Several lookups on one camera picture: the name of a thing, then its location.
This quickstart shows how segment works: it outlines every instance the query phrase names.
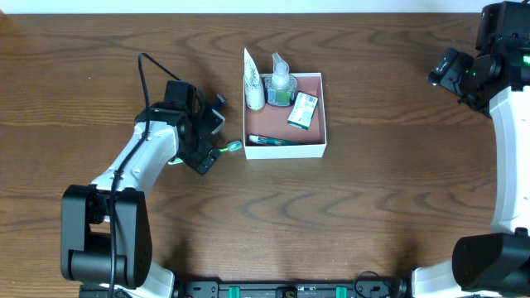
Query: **white wall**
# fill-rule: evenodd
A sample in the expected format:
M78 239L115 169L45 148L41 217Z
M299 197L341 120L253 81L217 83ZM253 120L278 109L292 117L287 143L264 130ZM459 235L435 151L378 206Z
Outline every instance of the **white wall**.
M481 12L492 0L0 0L11 13Z

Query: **toothpaste box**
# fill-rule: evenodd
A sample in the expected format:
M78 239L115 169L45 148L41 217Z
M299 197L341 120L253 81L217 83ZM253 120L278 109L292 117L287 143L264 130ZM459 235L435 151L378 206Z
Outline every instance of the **toothpaste box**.
M318 98L302 92L296 96L295 107L287 119L287 123L294 127L309 130L313 115L315 115Z

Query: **soap bottle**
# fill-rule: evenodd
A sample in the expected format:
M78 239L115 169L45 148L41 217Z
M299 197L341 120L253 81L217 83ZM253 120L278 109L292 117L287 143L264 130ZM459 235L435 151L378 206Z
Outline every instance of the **soap bottle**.
M272 54L274 73L265 76L265 98L275 107L290 107L295 103L295 92L298 87L296 78L289 74L289 65L278 53Z

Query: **cardboard box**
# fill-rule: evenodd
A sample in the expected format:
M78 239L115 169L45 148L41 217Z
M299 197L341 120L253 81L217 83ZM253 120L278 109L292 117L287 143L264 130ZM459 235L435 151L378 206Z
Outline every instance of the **cardboard box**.
M247 159L308 158L322 157L327 146L325 127L324 89L322 74L291 74L298 80L298 91L319 99L315 116L308 130L293 127L287 123L293 107L277 108L265 104L260 113L252 113L245 103L243 92L243 147ZM264 146L250 142L249 135L275 137L300 142L298 146Z

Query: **green clip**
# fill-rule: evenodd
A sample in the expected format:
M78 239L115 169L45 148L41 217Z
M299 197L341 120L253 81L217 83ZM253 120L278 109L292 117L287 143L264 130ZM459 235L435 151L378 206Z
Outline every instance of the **green clip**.
M231 286L229 288L229 298L239 298L239 287Z
M348 289L344 286L337 286L337 298L347 298Z

